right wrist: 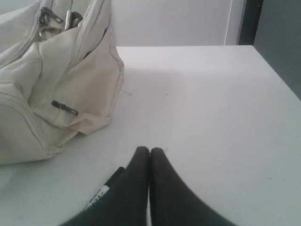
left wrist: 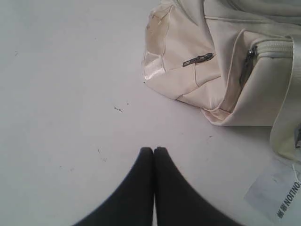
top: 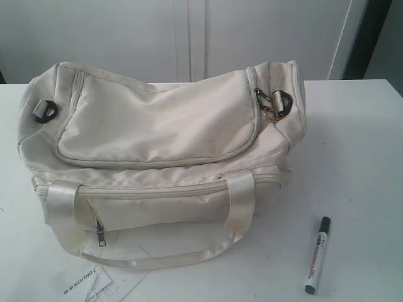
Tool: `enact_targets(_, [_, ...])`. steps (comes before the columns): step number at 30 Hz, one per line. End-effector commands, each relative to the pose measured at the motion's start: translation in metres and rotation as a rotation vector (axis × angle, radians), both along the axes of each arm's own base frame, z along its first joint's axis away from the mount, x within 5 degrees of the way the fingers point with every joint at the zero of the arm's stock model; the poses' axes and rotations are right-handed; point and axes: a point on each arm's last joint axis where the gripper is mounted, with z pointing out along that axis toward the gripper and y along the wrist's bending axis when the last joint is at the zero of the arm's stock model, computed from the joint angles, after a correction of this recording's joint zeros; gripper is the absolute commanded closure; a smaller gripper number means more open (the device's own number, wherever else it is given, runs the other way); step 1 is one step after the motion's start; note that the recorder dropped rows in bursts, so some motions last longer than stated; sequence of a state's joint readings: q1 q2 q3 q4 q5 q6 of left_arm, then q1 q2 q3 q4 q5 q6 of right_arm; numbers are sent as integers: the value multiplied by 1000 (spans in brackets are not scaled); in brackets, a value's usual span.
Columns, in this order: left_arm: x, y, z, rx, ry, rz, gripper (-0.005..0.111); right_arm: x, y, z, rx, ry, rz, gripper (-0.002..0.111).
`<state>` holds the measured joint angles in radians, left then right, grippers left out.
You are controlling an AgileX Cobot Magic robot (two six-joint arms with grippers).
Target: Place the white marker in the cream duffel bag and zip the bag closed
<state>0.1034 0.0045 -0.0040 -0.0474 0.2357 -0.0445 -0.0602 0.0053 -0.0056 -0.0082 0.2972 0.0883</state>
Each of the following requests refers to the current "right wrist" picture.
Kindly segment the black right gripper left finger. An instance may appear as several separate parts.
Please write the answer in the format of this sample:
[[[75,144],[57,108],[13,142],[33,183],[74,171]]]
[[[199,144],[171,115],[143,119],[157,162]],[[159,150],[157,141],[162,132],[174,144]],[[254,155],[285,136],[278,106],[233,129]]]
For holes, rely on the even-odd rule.
[[[118,181],[87,210],[63,226],[145,226],[147,225],[150,151],[137,147]]]

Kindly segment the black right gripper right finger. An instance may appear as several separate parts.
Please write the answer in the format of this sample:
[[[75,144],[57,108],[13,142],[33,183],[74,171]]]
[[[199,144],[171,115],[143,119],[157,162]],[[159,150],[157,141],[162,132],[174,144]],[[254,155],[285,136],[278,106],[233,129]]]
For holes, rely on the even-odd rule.
[[[161,148],[150,153],[150,216],[153,226],[233,226],[199,199]]]

